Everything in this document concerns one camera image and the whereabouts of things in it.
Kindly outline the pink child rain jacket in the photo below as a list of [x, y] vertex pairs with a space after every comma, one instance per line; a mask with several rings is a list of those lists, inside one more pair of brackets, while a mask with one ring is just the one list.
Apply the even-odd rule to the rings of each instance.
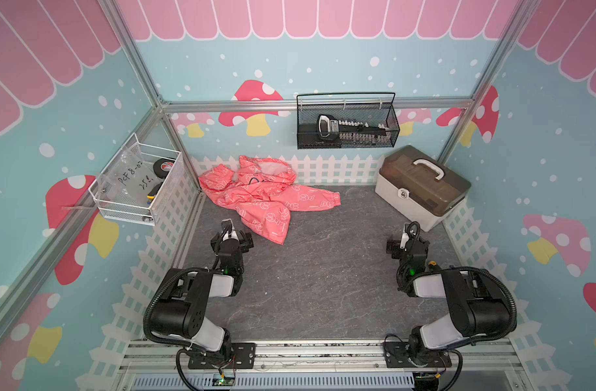
[[206, 196], [217, 206], [234, 210], [257, 235], [283, 245], [293, 212], [333, 210], [341, 205], [338, 192], [296, 183], [297, 174], [285, 161], [239, 157], [239, 169], [216, 166], [199, 177]]

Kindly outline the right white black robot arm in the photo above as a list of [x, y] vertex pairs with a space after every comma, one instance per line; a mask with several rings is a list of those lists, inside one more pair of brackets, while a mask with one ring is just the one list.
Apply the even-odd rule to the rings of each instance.
[[442, 268], [428, 260], [430, 242], [421, 226], [405, 224], [400, 239], [387, 241], [387, 254], [399, 261], [397, 289], [408, 297], [443, 298], [448, 313], [411, 331], [404, 350], [390, 353], [418, 368], [446, 363], [450, 351], [500, 340], [516, 330], [517, 306], [511, 291], [485, 269]]

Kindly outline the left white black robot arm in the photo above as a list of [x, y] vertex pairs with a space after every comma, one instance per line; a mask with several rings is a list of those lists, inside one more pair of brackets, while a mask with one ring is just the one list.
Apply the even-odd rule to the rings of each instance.
[[178, 345], [185, 353], [215, 368], [224, 368], [235, 353], [230, 332], [206, 316], [215, 297], [234, 297], [243, 282], [243, 255], [254, 247], [252, 235], [238, 231], [230, 219], [210, 241], [215, 262], [210, 268], [172, 268], [160, 283], [143, 316], [147, 340]]

